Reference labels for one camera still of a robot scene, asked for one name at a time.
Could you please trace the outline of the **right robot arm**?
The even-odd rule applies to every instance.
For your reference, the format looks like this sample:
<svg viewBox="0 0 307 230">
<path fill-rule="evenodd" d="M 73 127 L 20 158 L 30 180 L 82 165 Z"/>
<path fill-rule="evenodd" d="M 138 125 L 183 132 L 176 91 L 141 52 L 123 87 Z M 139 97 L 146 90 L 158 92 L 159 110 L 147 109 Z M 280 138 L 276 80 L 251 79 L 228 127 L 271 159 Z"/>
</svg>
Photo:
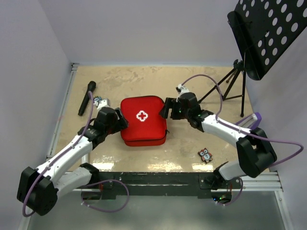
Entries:
<svg viewBox="0 0 307 230">
<path fill-rule="evenodd" d="M 186 87 L 178 85 L 176 90 L 177 98 L 165 99 L 160 111 L 162 118 L 186 119 L 191 127 L 219 137 L 237 150 L 237 161 L 226 162 L 213 171 L 210 180 L 214 186 L 225 188 L 232 179 L 245 175 L 256 178 L 276 162 L 277 155 L 262 129 L 243 128 L 224 121 L 202 109 L 196 95 Z"/>
</svg>

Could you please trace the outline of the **red medicine kit case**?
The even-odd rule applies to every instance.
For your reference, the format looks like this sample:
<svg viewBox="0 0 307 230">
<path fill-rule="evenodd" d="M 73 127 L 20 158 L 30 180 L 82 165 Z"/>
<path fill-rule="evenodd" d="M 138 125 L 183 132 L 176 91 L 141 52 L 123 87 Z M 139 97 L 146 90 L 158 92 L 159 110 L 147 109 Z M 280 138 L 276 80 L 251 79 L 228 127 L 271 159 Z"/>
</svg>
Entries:
<svg viewBox="0 0 307 230">
<path fill-rule="evenodd" d="M 160 146 L 167 137 L 166 119 L 159 113 L 164 101 L 154 95 L 130 97 L 121 101 L 120 109 L 128 127 L 120 132 L 130 147 Z"/>
</svg>

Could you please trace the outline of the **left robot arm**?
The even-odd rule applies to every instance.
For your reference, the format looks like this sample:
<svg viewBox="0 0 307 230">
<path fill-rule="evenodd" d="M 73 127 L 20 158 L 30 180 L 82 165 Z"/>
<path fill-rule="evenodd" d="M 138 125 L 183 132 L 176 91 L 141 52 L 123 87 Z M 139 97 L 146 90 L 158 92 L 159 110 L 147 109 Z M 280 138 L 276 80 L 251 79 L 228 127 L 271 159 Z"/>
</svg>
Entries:
<svg viewBox="0 0 307 230">
<path fill-rule="evenodd" d="M 25 168 L 20 176 L 17 199 L 22 202 L 22 214 L 46 215 L 57 200 L 79 187 L 94 188 L 101 183 L 99 170 L 89 163 L 76 170 L 67 170 L 80 158 L 103 143 L 107 136 L 128 127 L 120 108 L 111 108 L 108 100 L 99 107 L 97 117 L 89 118 L 72 141 L 45 163 Z"/>
</svg>

